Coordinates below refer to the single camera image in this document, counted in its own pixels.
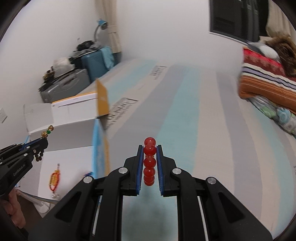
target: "light blue mattress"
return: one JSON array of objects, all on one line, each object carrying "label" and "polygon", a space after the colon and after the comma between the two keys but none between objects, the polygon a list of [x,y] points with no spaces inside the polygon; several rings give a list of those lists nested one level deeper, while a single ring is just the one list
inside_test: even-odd
[{"label": "light blue mattress", "polygon": [[[216,177],[277,237],[296,210],[296,140],[237,95],[237,79],[213,70],[131,60],[101,81],[108,90],[111,170],[152,136],[192,176]],[[124,197],[122,239],[177,240],[176,198],[158,179]]]}]

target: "blue object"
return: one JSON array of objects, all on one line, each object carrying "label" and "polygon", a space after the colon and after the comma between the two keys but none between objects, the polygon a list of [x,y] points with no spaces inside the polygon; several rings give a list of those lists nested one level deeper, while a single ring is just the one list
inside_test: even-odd
[{"label": "blue object", "polygon": [[109,46],[101,48],[100,51],[103,54],[105,66],[108,70],[114,67],[114,56],[112,54],[112,50]]},{"label": "blue object", "polygon": [[157,163],[157,172],[158,172],[159,191],[160,191],[160,194],[163,195],[163,191],[164,191],[163,168],[162,168],[162,165],[161,165],[158,146],[156,147],[156,163]]},{"label": "blue object", "polygon": [[94,173],[93,172],[88,172],[84,175],[84,177],[93,177]]},{"label": "blue object", "polygon": [[25,144],[29,141],[30,136],[26,137]]},{"label": "blue object", "polygon": [[279,116],[279,123],[284,125],[289,122],[291,118],[291,112],[288,109],[279,107],[276,111],[277,115]]},{"label": "blue object", "polygon": [[87,69],[90,82],[94,82],[96,78],[100,78],[108,72],[102,51],[95,51],[85,54],[81,57],[83,68]]},{"label": "blue object", "polygon": [[141,183],[142,183],[142,173],[143,173],[143,163],[144,163],[144,147],[141,149],[141,156],[139,160],[138,170],[137,170],[137,178],[136,178],[136,191],[137,194],[140,194]]},{"label": "blue object", "polygon": [[105,156],[104,156],[104,134],[103,127],[99,119],[95,119],[94,130],[92,137],[92,173],[93,178],[97,179],[103,177],[105,174]]},{"label": "blue object", "polygon": [[31,142],[28,142],[28,143],[26,143],[26,144],[24,144],[24,145],[19,149],[19,151],[23,151],[27,146],[30,146],[30,145],[32,145],[32,144],[38,142],[38,141],[40,141],[40,138],[39,138],[39,139],[36,139],[36,140],[33,140],[33,141],[31,141]]},{"label": "blue object", "polygon": [[108,27],[108,22],[101,19],[98,21],[98,25],[101,27],[102,30],[105,30]]}]

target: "gray suitcase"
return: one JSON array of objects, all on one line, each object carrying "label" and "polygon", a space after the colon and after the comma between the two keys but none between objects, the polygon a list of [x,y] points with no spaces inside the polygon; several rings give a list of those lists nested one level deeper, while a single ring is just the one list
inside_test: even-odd
[{"label": "gray suitcase", "polygon": [[59,78],[47,90],[40,92],[44,103],[52,103],[77,95],[90,85],[86,69],[76,69]]}]

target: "cardboard box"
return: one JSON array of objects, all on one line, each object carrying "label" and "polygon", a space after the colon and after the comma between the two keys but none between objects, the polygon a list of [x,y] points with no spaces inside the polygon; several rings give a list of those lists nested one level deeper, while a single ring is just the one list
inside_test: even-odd
[{"label": "cardboard box", "polygon": [[20,181],[20,190],[44,199],[52,199],[49,179],[60,164],[57,193],[62,198],[83,176],[92,171],[94,178],[109,174],[109,145],[98,116],[109,113],[107,91],[97,80],[97,93],[74,96],[50,104],[24,106],[29,140],[41,137],[49,125],[48,148],[42,161]]}]

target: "wall outlet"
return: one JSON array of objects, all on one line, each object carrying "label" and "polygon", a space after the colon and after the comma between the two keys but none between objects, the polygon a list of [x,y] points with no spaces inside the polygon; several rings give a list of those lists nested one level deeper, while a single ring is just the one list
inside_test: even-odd
[{"label": "wall outlet", "polygon": [[0,109],[0,122],[3,123],[7,118],[7,114],[5,113],[4,109]]}]

